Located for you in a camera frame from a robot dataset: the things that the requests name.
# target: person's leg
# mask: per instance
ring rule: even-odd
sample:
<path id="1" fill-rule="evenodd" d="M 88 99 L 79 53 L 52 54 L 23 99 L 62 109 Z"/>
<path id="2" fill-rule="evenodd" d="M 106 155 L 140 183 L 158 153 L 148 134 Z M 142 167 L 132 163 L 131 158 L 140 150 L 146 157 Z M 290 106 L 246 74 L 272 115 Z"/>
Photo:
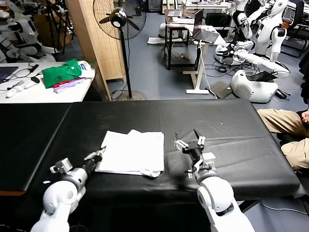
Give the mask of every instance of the person's leg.
<path id="1" fill-rule="evenodd" d="M 309 138 L 285 144 L 281 150 L 294 170 L 309 168 Z"/>
<path id="2" fill-rule="evenodd" d="M 288 110 L 261 109 L 257 111 L 271 133 L 309 136 L 297 113 Z"/>

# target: gray floor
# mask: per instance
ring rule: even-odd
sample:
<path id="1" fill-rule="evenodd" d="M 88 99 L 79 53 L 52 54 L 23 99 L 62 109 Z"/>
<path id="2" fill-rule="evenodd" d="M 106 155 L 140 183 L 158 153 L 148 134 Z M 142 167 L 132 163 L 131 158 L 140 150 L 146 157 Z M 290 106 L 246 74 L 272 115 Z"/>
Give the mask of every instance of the gray floor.
<path id="1" fill-rule="evenodd" d="M 146 25 L 141 33 L 131 39 L 130 43 L 130 78 L 133 90 L 142 91 L 148 100 L 167 100 L 167 99 L 213 99 L 209 95 L 186 95 L 185 90 L 192 88 L 191 78 L 182 75 L 180 70 L 168 71 L 162 63 L 163 46 L 162 45 L 148 45 L 149 37 L 157 37 L 159 25 L 164 22 L 164 17 L 157 13 L 147 14 Z M 196 46 L 174 45 L 173 51 L 177 56 L 178 53 L 185 53 L 191 56 L 192 60 L 196 57 Z M 209 49 L 206 64 L 212 64 L 214 47 Z M 58 60 L 68 60 L 70 58 L 80 57 L 81 51 L 78 41 L 75 39 L 66 48 L 65 55 L 58 55 Z M 260 108 L 276 108 L 286 110 L 303 110 L 306 105 L 300 97 L 300 84 L 303 82 L 302 75 L 298 71 L 298 63 L 300 59 L 292 58 L 284 54 L 280 54 L 279 61 L 284 63 L 292 71 L 292 73 L 285 79 L 277 80 L 279 88 L 287 93 L 290 93 L 289 101 L 280 100 L 274 97 L 267 104 L 254 104 L 256 109 Z M 186 60 L 177 59 L 177 62 L 187 62 Z M 206 70 L 208 75 L 219 76 L 216 70 L 211 70 L 212 66 L 208 66 Z M 224 75 L 222 77 L 210 77 L 208 80 L 210 84 L 218 80 L 229 83 L 231 76 Z M 112 81 L 108 83 L 110 91 L 122 89 L 124 83 L 122 81 Z M 203 80 L 201 88 L 206 86 L 206 81 Z M 227 98 L 235 98 L 234 95 L 229 95 Z M 305 211 L 302 203 L 294 199 L 266 199 L 263 203 L 274 208 L 291 208 L 300 211 Z M 250 209 L 246 215 L 253 224 L 256 232 L 307 232 L 309 231 L 308 216 L 290 212 L 290 211 L 273 211 L 264 208 L 258 204 Z"/>

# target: black tablecloth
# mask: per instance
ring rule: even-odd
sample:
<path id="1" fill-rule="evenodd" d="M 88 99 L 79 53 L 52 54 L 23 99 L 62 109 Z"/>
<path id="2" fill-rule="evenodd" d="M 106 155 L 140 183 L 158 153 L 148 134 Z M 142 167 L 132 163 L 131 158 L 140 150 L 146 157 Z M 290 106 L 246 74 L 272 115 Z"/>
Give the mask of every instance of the black tablecloth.
<path id="1" fill-rule="evenodd" d="M 27 190 L 70 104 L 0 105 L 0 195 Z"/>
<path id="2" fill-rule="evenodd" d="M 189 168 L 188 157 L 174 147 L 175 133 L 189 141 L 195 139 L 193 128 L 207 137 L 204 151 L 216 156 L 217 172 L 231 183 L 237 200 L 304 193 L 251 103 L 241 99 L 73 103 L 30 192 L 43 193 L 47 185 L 42 182 L 52 178 L 49 167 L 56 161 L 68 157 L 74 166 L 81 165 L 87 154 L 100 148 L 107 130 L 136 129 L 164 133 L 166 170 L 155 179 L 94 173 L 84 197 L 103 204 L 195 201 L 195 180 L 187 178 L 179 186 L 174 178 Z"/>

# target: wooden partition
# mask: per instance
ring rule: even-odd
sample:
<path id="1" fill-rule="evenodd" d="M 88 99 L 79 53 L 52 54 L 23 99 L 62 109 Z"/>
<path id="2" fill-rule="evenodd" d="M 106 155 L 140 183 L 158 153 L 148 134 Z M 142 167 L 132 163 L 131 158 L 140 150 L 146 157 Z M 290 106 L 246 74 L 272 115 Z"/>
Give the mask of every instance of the wooden partition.
<path id="1" fill-rule="evenodd" d="M 67 0 L 67 5 L 84 58 L 98 64 L 108 99 L 111 100 L 106 81 L 125 81 L 126 77 L 121 44 L 98 26 L 92 10 L 93 2 L 94 0 Z"/>

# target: standing fan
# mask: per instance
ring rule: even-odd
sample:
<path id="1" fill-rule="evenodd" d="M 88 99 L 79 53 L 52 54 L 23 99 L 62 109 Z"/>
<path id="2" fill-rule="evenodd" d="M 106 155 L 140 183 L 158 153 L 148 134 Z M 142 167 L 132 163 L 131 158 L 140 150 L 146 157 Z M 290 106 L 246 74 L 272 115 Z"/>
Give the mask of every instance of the standing fan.
<path id="1" fill-rule="evenodd" d="M 94 0 L 93 13 L 100 28 L 107 35 L 121 41 L 128 91 L 118 100 L 146 100 L 143 93 L 131 90 L 125 45 L 125 39 L 137 36 L 145 25 L 146 12 L 142 9 L 142 0 Z"/>

